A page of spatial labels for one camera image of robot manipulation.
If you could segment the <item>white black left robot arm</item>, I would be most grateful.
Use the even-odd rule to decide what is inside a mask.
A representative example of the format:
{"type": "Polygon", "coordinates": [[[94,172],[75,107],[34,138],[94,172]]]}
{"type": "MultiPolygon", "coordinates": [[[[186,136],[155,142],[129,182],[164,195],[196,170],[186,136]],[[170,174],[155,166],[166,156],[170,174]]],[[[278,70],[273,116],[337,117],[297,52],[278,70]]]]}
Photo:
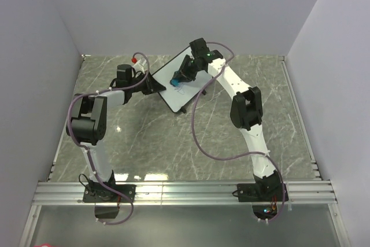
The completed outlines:
{"type": "Polygon", "coordinates": [[[109,87],[91,94],[75,94],[68,109],[66,132],[84,153],[89,177],[84,185],[91,196],[104,202],[122,197],[114,171],[108,162],[103,139],[106,134],[108,110],[126,104],[133,93],[150,95],[166,90],[142,66],[121,64],[109,87]]]}

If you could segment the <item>small black-framed whiteboard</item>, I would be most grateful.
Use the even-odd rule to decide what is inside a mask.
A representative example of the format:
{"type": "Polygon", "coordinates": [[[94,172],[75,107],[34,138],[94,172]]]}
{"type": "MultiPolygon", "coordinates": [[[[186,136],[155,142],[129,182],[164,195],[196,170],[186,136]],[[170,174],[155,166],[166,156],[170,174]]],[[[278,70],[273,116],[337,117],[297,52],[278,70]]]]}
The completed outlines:
{"type": "Polygon", "coordinates": [[[210,74],[201,71],[197,73],[196,79],[192,82],[177,82],[175,86],[170,84],[173,74],[180,68],[186,55],[192,56],[190,47],[181,51],[152,74],[152,77],[166,88],[159,92],[159,95],[173,113],[181,111],[212,79],[210,74]]]}

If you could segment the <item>blue whiteboard eraser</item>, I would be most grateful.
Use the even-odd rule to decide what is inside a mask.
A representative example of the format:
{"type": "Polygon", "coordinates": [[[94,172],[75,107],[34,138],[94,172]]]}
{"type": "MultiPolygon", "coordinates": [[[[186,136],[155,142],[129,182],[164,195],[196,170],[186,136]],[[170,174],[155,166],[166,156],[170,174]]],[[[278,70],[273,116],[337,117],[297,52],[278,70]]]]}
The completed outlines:
{"type": "Polygon", "coordinates": [[[178,79],[171,79],[170,80],[170,84],[173,86],[173,87],[178,87],[180,85],[180,81],[178,79]]]}

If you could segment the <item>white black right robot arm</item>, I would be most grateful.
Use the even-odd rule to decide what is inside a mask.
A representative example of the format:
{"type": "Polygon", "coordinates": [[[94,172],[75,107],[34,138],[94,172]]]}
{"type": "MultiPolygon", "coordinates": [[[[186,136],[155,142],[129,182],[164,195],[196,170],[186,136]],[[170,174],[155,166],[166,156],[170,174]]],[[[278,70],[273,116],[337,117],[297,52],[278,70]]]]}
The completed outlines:
{"type": "Polygon", "coordinates": [[[210,50],[204,38],[189,44],[191,55],[186,55],[175,71],[170,84],[193,82],[199,72],[206,72],[217,81],[231,98],[230,118],[247,144],[251,157],[255,184],[246,191],[238,189],[237,196],[250,196],[253,201],[276,201],[284,194],[284,183],[277,165],[271,160],[262,130],[262,96],[258,87],[242,80],[228,65],[229,61],[218,50],[210,50]]]}

